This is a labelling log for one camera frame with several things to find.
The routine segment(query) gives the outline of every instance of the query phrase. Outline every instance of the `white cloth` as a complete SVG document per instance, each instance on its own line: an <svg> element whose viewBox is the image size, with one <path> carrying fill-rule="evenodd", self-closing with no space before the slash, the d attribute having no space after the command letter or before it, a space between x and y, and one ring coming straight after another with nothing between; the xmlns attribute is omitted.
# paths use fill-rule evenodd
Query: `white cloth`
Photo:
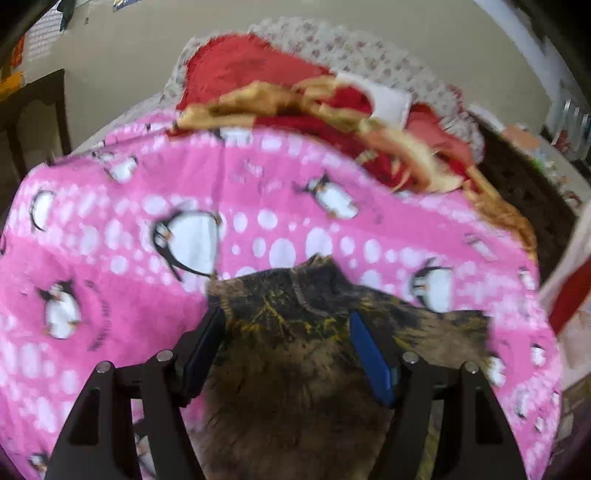
<svg viewBox="0 0 591 480"><path fill-rule="evenodd" d="M361 90L374 106L372 118L382 120L393 127L404 128L413 102L413 96L406 90L393 89L373 82L361 75L349 72L335 72L336 79L354 85Z"/></svg>

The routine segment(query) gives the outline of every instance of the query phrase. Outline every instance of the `red cloth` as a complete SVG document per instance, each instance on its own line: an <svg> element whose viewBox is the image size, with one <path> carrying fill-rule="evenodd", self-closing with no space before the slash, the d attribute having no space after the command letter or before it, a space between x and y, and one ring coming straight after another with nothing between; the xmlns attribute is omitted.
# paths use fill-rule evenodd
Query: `red cloth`
<svg viewBox="0 0 591 480"><path fill-rule="evenodd" d="M560 333L562 327L572 318L587 298L590 288L591 258L574 272L560 289L548 320L554 333Z"/></svg>
<svg viewBox="0 0 591 480"><path fill-rule="evenodd" d="M222 35L187 62L187 83L177 109L217 99L255 80L292 87L320 75L330 75L330 70L277 50L255 34Z"/></svg>

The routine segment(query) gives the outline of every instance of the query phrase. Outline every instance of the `white polka dot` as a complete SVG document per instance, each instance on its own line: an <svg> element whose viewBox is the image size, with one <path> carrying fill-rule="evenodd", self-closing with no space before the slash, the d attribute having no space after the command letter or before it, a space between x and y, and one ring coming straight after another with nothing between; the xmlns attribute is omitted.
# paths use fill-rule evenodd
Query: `white polka dot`
<svg viewBox="0 0 591 480"><path fill-rule="evenodd" d="M394 263L397 259L398 259L398 255L396 254L396 252L394 250L388 250L386 252L386 260L389 263Z"/></svg>
<svg viewBox="0 0 591 480"><path fill-rule="evenodd" d="M74 235L67 235L66 236L66 247L73 248L76 244L76 237Z"/></svg>
<svg viewBox="0 0 591 480"><path fill-rule="evenodd" d="M259 225L265 230L273 230L277 226L277 217L270 210L261 210L257 220Z"/></svg>
<svg viewBox="0 0 591 480"><path fill-rule="evenodd" d="M153 273L158 273L160 271L160 257L150 257L150 271Z"/></svg>
<svg viewBox="0 0 591 480"><path fill-rule="evenodd" d="M371 288L380 288L382 286L382 276L375 270L368 270L359 280L362 285Z"/></svg>
<svg viewBox="0 0 591 480"><path fill-rule="evenodd" d="M99 246L99 231L93 226L81 225L81 227L84 233L80 241L80 253L82 255L90 255Z"/></svg>
<svg viewBox="0 0 591 480"><path fill-rule="evenodd" d="M56 365L51 360L45 360L43 362L43 374L47 378L51 378L56 374Z"/></svg>
<svg viewBox="0 0 591 480"><path fill-rule="evenodd" d="M421 265L423 256L417 250L405 247L400 251L400 261L407 268L417 268Z"/></svg>
<svg viewBox="0 0 591 480"><path fill-rule="evenodd" d="M65 370L61 374L61 389L68 395L72 395L77 392L78 375L74 370Z"/></svg>
<svg viewBox="0 0 591 480"><path fill-rule="evenodd" d="M246 226L248 225L248 218L244 213L238 212L234 215L234 230L238 233L242 233L246 230Z"/></svg>
<svg viewBox="0 0 591 480"><path fill-rule="evenodd" d="M37 378L41 366L41 352L34 343L25 343L21 347L22 374L27 378Z"/></svg>
<svg viewBox="0 0 591 480"><path fill-rule="evenodd" d="M72 202L66 202L64 204L64 206L60 209L60 213L58 213L58 217L60 218L62 223L66 223L70 217L72 216L72 213L74 212L74 203Z"/></svg>
<svg viewBox="0 0 591 480"><path fill-rule="evenodd" d="M269 264L271 268L290 268L296 264L296 249L285 238L273 242L269 249Z"/></svg>
<svg viewBox="0 0 591 480"><path fill-rule="evenodd" d="M314 254L330 255L332 253L332 239L326 231L320 227L313 228L306 237L306 257Z"/></svg>
<svg viewBox="0 0 591 480"><path fill-rule="evenodd" d="M57 431L56 415L53 413L51 404L45 397L37 399L37 426L47 433L55 433Z"/></svg>
<svg viewBox="0 0 591 480"><path fill-rule="evenodd" d="M371 239L365 242L363 246L363 256L367 263L376 263L382 254L382 248L377 240Z"/></svg>
<svg viewBox="0 0 591 480"><path fill-rule="evenodd" d="M17 370L17 349L15 346L5 341L2 345L2 354L4 356L4 366L10 374L16 373Z"/></svg>
<svg viewBox="0 0 591 480"><path fill-rule="evenodd" d="M261 148L269 152L276 152L281 148L281 138L279 137L265 137L262 139Z"/></svg>
<svg viewBox="0 0 591 480"><path fill-rule="evenodd" d="M111 220L105 228L105 245L111 250L119 248L119 239L121 237L122 225L118 220Z"/></svg>
<svg viewBox="0 0 591 480"><path fill-rule="evenodd" d="M65 422L66 419L68 418L68 415L72 411L72 407L73 406L74 406L74 402L72 402L72 401L63 401L63 402L61 402L60 410L61 410L61 420L63 422Z"/></svg>
<svg viewBox="0 0 591 480"><path fill-rule="evenodd" d="M10 390L10 398L12 401L19 401L22 396L21 387L13 382L8 384L8 389Z"/></svg>
<svg viewBox="0 0 591 480"><path fill-rule="evenodd" d="M348 257L355 251L355 240L349 236L344 236L340 239L340 250L344 256Z"/></svg>
<svg viewBox="0 0 591 480"><path fill-rule="evenodd" d="M266 250L267 244L265 243L265 239L261 237L255 238L254 242L252 243L252 253L255 255L255 257L261 258L265 254Z"/></svg>
<svg viewBox="0 0 591 480"><path fill-rule="evenodd" d="M125 213L125 211L127 210L127 207L129 206L129 200L128 199L123 199L120 200L117 205L115 205L115 213L117 215L123 215Z"/></svg>
<svg viewBox="0 0 591 480"><path fill-rule="evenodd" d="M142 206L150 215L161 215L166 211L168 202L160 195L150 195L144 199Z"/></svg>
<svg viewBox="0 0 591 480"><path fill-rule="evenodd" d="M116 275L121 275L127 272L127 259L120 255L111 260L111 271Z"/></svg>
<svg viewBox="0 0 591 480"><path fill-rule="evenodd" d="M78 215L82 218L86 217L95 205L96 193L91 192L84 197L84 199L78 205Z"/></svg>
<svg viewBox="0 0 591 480"><path fill-rule="evenodd" d="M242 277L243 275L250 275L251 273L256 273L256 270L252 267L242 267L236 272L236 276Z"/></svg>

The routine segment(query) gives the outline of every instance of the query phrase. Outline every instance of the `fabric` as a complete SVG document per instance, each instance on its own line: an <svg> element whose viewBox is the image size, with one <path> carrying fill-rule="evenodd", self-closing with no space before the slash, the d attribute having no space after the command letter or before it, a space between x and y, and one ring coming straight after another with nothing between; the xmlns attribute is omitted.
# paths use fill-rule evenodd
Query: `fabric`
<svg viewBox="0 0 591 480"><path fill-rule="evenodd" d="M254 34L221 35L187 62L187 82L177 109L217 99L255 80L291 87L328 73L327 67L276 50Z"/></svg>
<svg viewBox="0 0 591 480"><path fill-rule="evenodd" d="M477 163L482 161L484 140L472 117L464 110L461 91L445 84L418 58L367 32L350 31L344 25L281 17L252 25L255 33L275 48L313 63L330 66L334 72L352 72L393 89L410 92L414 102L430 105L441 127L470 145ZM212 37L193 37L184 46L164 87L164 100L183 95L187 62Z"/></svg>
<svg viewBox="0 0 591 480"><path fill-rule="evenodd" d="M414 307L489 317L493 390L527 472L541 477L561 365L536 266L509 232L462 192L392 194L301 135L220 128L171 140L175 118L122 125L91 153L36 167L15 197L0 241L0 444L27 480L51 461L99 361L119 367L173 346L204 313L210 278L316 254ZM184 411L194 442L202 417L202 399Z"/></svg>
<svg viewBox="0 0 591 480"><path fill-rule="evenodd" d="M428 121L432 115L428 108L417 107L423 111L416 112L416 123L427 126L415 129L420 129L423 136L441 149L444 158L448 158L453 167L462 171L469 181L463 181L462 176L451 173L449 166L436 162L428 145L417 141L413 135L370 119L363 111L340 108L349 101L353 105L361 101L361 94L355 93L354 89L347 88L345 92L347 95L343 94L340 85L331 77L307 79L292 90L265 82L253 82L222 95L218 100L190 105L177 120L171 134L182 135L187 131L224 125L251 127L264 124L293 128L297 124L300 132L316 134L321 140L334 142L349 155L360 152L360 142L369 151L360 153L357 161L393 191L412 185L419 192L449 192L463 184L478 211L493 225L510 229L522 242L528 255L535 258L536 241L530 223L516 208L503 201L472 164L471 158L465 155L455 157L456 151L460 155L466 151L457 145L461 144L460 141L438 132L437 126L431 125L430 128ZM309 122L308 117L313 117L315 121ZM325 135L325 129L317 120L334 127L340 134L330 129ZM312 124L310 130L306 130L308 123ZM353 141L342 134L352 135Z"/></svg>
<svg viewBox="0 0 591 480"><path fill-rule="evenodd" d="M396 128L402 129L406 126L413 102L413 96L410 93L401 89L388 88L354 73L338 72L336 79L345 84L354 85L369 98L373 106L371 118L377 118Z"/></svg>
<svg viewBox="0 0 591 480"><path fill-rule="evenodd" d="M369 476L392 412L373 398L356 358L352 310L433 364L484 366L482 312L416 308L351 284L330 257L222 281L210 292L228 335L205 386L205 427L194 437L209 479ZM427 471L436 445L428 444Z"/></svg>

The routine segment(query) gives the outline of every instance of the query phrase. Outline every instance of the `pink blanket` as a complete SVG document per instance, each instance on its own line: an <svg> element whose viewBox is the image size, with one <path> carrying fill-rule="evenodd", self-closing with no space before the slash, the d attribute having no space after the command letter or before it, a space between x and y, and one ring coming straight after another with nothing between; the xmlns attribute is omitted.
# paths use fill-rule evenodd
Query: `pink blanket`
<svg viewBox="0 0 591 480"><path fill-rule="evenodd" d="M213 275L316 253L416 305L484 310L491 383L527 472L542 476L561 365L537 268L508 233L461 192L392 195L310 139L222 128L169 140L173 119L156 113L35 168L14 200L0 240L0 443L27 479L43 475L99 361L172 347L204 313ZM185 416L195 425L198 401Z"/></svg>

